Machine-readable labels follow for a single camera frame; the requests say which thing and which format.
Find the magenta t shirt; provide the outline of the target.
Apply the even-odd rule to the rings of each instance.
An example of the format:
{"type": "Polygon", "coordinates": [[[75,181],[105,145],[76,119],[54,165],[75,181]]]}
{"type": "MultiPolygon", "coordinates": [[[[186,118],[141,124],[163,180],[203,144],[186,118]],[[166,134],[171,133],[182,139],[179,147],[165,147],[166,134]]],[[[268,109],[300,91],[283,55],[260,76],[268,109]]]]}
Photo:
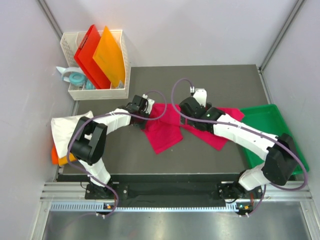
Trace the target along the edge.
{"type": "Polygon", "coordinates": [[[145,133],[154,152],[160,154],[183,140],[181,129],[187,130],[193,136],[218,151],[220,151],[228,141],[226,138],[213,135],[206,131],[200,131],[187,124],[181,124],[180,115],[174,110],[171,104],[167,105],[166,112],[161,118],[148,121],[145,129],[142,131],[145,133]]]}

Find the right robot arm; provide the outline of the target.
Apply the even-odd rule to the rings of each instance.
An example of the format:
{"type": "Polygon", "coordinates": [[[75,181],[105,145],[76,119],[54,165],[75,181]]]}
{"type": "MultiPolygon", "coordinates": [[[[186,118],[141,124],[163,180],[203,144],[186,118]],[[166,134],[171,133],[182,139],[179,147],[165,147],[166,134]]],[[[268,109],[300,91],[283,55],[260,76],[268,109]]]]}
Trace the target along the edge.
{"type": "Polygon", "coordinates": [[[234,194],[245,198],[256,187],[265,184],[284,186],[298,163],[297,148],[293,138],[258,131],[231,117],[216,107],[201,105],[190,96],[180,104],[180,112],[187,116],[187,124],[202,132],[230,140],[256,154],[262,163],[240,173],[231,185],[234,194]]]}

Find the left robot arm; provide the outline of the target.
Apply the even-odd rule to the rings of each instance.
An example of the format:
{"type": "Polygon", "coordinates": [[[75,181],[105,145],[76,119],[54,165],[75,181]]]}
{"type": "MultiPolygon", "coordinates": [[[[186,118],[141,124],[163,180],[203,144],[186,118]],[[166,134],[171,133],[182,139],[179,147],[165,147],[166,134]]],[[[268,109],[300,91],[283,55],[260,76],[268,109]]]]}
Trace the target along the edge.
{"type": "Polygon", "coordinates": [[[86,199],[108,199],[114,191],[111,175],[102,160],[107,135],[129,125],[143,130],[154,103],[155,101],[146,94],[135,95],[130,103],[116,108],[101,118],[91,120],[83,116],[78,120],[68,148],[84,167],[88,176],[86,199]]]}

